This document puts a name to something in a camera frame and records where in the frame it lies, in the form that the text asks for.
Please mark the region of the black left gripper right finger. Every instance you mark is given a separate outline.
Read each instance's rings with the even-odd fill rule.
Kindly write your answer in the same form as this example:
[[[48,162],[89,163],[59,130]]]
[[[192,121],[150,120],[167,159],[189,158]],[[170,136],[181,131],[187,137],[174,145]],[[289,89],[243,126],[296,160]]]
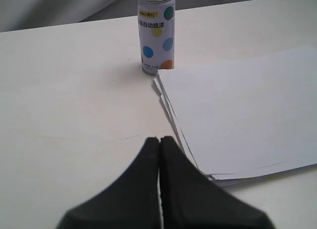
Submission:
[[[159,185],[166,229],[271,229],[267,214],[204,176],[173,137],[159,146]]]

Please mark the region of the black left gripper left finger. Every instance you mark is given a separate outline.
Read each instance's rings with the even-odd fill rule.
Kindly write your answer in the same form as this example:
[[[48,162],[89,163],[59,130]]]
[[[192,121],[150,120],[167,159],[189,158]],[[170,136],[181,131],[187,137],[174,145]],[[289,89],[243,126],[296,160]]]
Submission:
[[[124,171],[102,192],[67,211],[59,229],[159,229],[159,140],[149,137]]]

